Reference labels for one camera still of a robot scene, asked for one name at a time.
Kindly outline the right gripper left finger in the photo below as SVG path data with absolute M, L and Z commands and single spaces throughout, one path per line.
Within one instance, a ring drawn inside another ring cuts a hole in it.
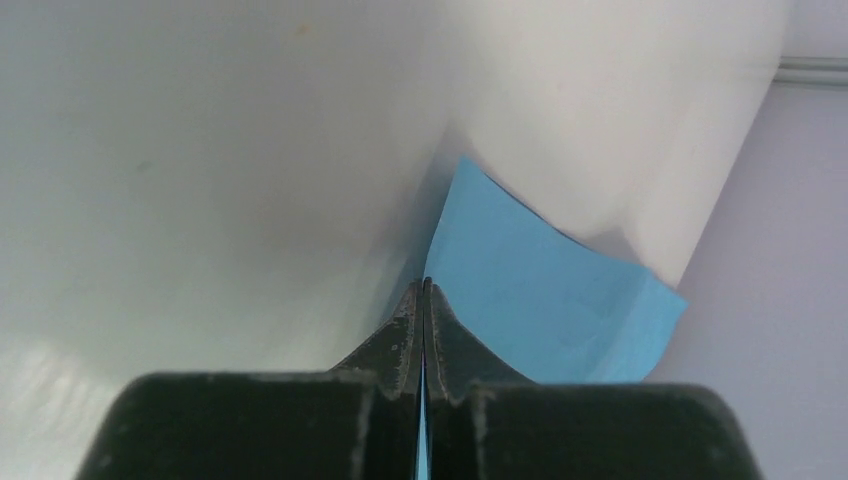
M 412 479 L 423 286 L 323 372 L 156 372 L 107 411 L 81 479 Z

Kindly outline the blue wrapping paper sheet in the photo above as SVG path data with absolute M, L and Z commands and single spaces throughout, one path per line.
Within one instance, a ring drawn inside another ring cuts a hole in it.
M 425 274 L 477 339 L 542 384 L 644 380 L 688 305 L 650 269 L 556 230 L 469 158 L 452 177 Z

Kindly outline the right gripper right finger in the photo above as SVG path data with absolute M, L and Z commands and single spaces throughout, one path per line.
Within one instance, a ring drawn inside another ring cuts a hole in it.
M 543 385 L 422 287 L 432 479 L 758 479 L 726 403 L 693 384 Z

